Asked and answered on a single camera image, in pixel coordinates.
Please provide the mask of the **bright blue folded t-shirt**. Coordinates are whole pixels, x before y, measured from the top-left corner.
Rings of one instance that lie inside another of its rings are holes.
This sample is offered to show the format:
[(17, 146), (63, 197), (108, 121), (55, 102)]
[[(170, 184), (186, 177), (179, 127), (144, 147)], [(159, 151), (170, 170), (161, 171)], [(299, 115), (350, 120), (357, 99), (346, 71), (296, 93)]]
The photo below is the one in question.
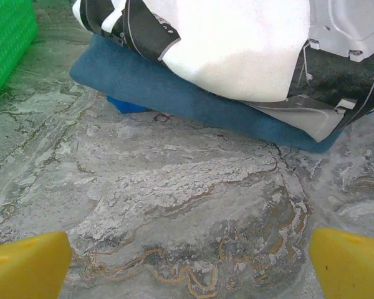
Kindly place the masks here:
[(312, 121), (340, 121), (351, 111), (333, 108), (307, 108), (302, 106), (274, 108), (257, 107), (250, 103), (228, 100), (213, 95), (205, 95), (201, 98), (142, 98), (141, 105), (130, 100), (121, 101), (112, 97), (107, 100), (123, 114), (140, 113), (148, 110), (170, 113), (185, 118), (199, 121), (210, 119), (220, 120), (253, 120), (263, 121), (265, 118), (275, 118), (284, 122), (302, 122), (304, 118)]

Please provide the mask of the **white t-shirt with black print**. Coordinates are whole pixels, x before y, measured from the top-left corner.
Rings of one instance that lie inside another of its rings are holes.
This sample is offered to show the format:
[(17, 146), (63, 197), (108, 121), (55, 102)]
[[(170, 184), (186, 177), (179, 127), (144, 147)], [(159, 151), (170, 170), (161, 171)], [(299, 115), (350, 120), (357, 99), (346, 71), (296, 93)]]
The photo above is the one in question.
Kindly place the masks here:
[(219, 97), (351, 111), (286, 123), (316, 142), (374, 112), (374, 0), (75, 0), (72, 12)]

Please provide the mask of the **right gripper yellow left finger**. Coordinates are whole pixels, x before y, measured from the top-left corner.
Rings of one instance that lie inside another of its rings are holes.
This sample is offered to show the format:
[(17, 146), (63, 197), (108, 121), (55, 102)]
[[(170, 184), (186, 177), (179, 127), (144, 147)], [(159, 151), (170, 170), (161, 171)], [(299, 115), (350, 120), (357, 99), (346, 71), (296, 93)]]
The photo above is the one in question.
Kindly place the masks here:
[(0, 245), (0, 299), (58, 299), (71, 257), (61, 231)]

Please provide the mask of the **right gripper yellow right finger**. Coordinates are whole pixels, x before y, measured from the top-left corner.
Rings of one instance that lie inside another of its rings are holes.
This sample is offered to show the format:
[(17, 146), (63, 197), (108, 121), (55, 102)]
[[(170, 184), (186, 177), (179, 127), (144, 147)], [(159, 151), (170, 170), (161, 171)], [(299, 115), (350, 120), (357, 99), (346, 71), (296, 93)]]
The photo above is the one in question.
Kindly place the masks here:
[(374, 299), (374, 238), (316, 228), (309, 255), (325, 299)]

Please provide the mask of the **green plastic basket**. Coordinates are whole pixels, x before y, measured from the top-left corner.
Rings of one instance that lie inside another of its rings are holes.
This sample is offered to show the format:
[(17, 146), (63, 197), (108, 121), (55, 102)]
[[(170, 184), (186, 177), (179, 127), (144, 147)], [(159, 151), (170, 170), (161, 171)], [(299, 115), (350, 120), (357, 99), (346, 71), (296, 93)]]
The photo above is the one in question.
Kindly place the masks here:
[(0, 0), (0, 89), (37, 31), (32, 0)]

